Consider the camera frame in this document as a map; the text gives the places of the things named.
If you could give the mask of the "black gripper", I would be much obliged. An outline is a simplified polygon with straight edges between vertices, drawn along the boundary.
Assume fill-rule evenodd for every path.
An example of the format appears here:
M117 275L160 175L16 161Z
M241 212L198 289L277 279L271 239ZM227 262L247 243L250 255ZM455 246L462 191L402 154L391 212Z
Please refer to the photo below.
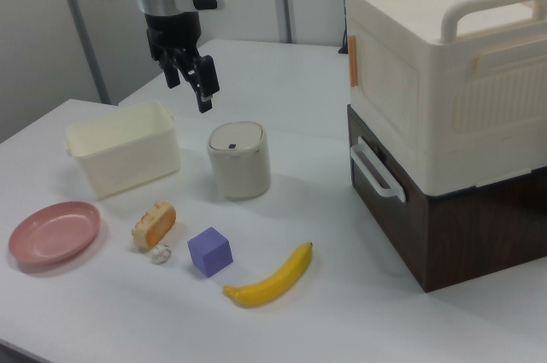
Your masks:
M200 56L197 41L202 29L198 14L145 16L150 53L161 64L169 89L180 84L179 71L172 57L179 55L179 66L185 81L193 89L201 114L213 108L213 95L220 85L212 56Z

